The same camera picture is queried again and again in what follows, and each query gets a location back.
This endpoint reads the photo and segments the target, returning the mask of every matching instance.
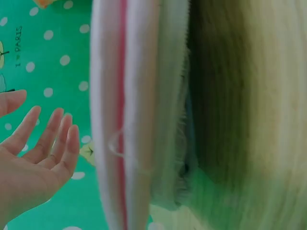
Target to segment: green fabric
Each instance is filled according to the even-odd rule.
[[[0,119],[1,141],[34,105],[41,106],[42,112],[23,153],[34,147],[57,107],[72,114],[80,128],[81,143],[90,141],[90,12],[90,0],[60,0],[44,10],[32,0],[0,1],[0,90],[28,91],[24,105]],[[94,167],[80,157],[76,174],[67,185],[7,228],[107,230]]]

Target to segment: hand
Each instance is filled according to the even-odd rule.
[[[0,117],[16,110],[25,99],[26,91],[0,93]],[[40,111],[39,106],[33,107],[15,132],[0,143],[0,229],[18,215],[48,201],[71,178],[76,167],[79,130],[72,125],[71,115],[63,118],[63,109],[53,112],[36,146],[17,157]]]

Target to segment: pink stripe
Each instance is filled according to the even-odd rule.
[[[125,57],[126,57],[126,17],[127,17],[127,0],[121,0],[120,5],[120,42],[119,42],[119,98],[118,98],[118,130],[124,126],[124,78],[125,78]],[[119,152],[124,154],[124,137],[119,136]],[[125,166],[123,158],[118,159],[119,163],[119,181],[120,181],[120,199],[123,206],[124,230],[128,229],[127,225],[127,207],[126,207],[126,183],[125,183]]]

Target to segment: white felt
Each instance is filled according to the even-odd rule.
[[[91,120],[96,171],[109,228],[123,230],[118,156],[108,147],[117,132],[120,0],[94,0],[91,26]]]
[[[153,164],[159,0],[129,0],[125,69],[125,170],[128,230],[144,230]]]
[[[182,90],[186,56],[190,0],[162,0],[160,9],[156,134],[152,201],[167,209],[176,209],[177,161],[184,154],[176,149],[177,125],[185,96]]]

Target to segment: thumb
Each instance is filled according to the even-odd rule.
[[[0,93],[0,117],[18,109],[27,97],[26,90]]]

